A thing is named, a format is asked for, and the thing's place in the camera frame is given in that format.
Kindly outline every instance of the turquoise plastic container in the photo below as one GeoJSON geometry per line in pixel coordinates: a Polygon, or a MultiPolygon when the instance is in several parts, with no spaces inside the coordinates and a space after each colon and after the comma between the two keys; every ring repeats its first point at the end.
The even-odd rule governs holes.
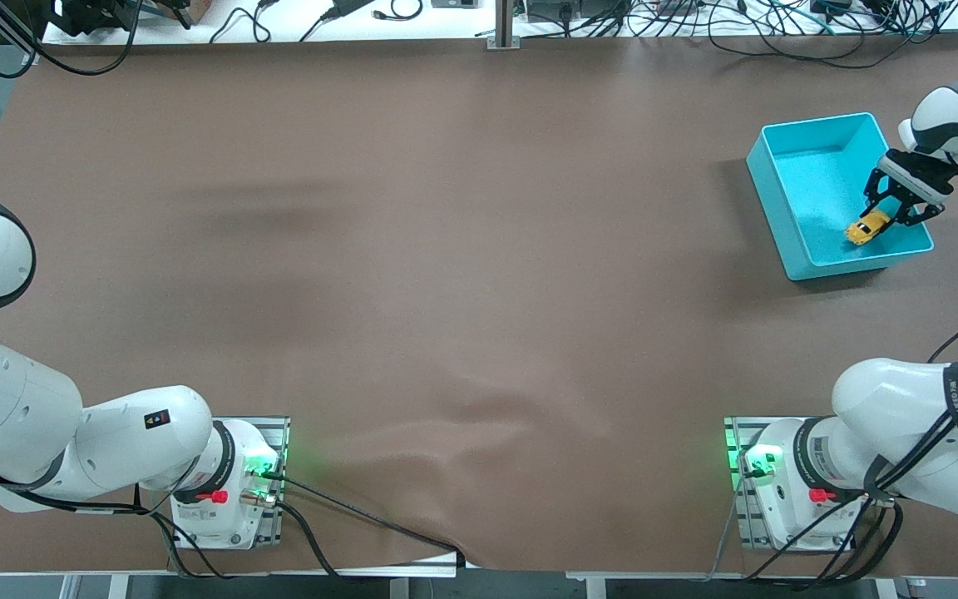
{"type": "Polygon", "coordinates": [[[885,269],[934,250],[925,224],[893,225],[863,246],[845,239],[845,227],[866,208],[863,186],[888,149],[865,112],[760,132],[746,162],[790,280],[885,269]]]}

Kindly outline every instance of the blue bin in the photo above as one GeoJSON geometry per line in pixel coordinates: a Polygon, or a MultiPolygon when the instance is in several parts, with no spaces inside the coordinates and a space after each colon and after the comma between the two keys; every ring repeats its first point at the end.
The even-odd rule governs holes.
{"type": "Polygon", "coordinates": [[[934,250],[925,224],[893,225],[863,246],[845,238],[845,228],[867,207],[863,186],[888,149],[870,113],[784,122],[760,132],[746,162],[790,280],[885,269],[934,250]]]}

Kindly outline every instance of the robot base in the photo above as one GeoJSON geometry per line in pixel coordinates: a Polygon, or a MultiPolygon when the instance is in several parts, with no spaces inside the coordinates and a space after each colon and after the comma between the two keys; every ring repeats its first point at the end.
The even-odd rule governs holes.
{"type": "MultiPolygon", "coordinates": [[[[276,470],[279,455],[253,424],[237,418],[221,422],[235,443],[235,459],[227,482],[217,490],[220,497],[187,504],[173,497],[172,520],[201,549],[250,549],[258,538],[265,508],[243,503],[240,497],[243,492],[276,497],[273,481],[255,473],[276,470]]],[[[194,549],[185,539],[176,538],[175,543],[181,549],[194,549]]]]}
{"type": "MultiPolygon", "coordinates": [[[[803,424],[802,418],[779,418],[769,424],[752,448],[742,457],[743,471],[764,470],[768,475],[746,478],[745,488],[756,492],[757,504],[772,547],[782,549],[815,519],[837,506],[826,500],[815,502],[810,488],[798,472],[793,459],[793,440],[803,424]]],[[[789,551],[833,552],[843,542],[862,508],[863,501],[852,501],[837,514],[822,521],[802,536],[789,551]]]]}

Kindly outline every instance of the brown table surface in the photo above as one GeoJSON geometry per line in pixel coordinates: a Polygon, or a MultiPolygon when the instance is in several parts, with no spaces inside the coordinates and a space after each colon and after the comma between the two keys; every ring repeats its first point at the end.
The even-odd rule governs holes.
{"type": "MultiPolygon", "coordinates": [[[[932,253],[799,285],[743,159],[761,126],[832,114],[896,140],[958,79],[958,37],[865,72],[694,39],[481,45],[34,69],[0,126],[0,201],[38,272],[0,341],[88,404],[189,384],[214,413],[289,414],[291,473],[478,565],[706,572],[723,417],[829,413],[849,364],[923,360],[958,329],[958,196],[932,253]]],[[[335,565],[437,553],[298,502],[335,565]]],[[[958,517],[906,512],[881,571],[958,576],[958,517]]],[[[762,557],[731,542],[723,572],[762,557]]],[[[315,565],[290,525],[214,558],[315,565]]],[[[164,567],[146,521],[0,508],[0,570],[164,567]]]]}

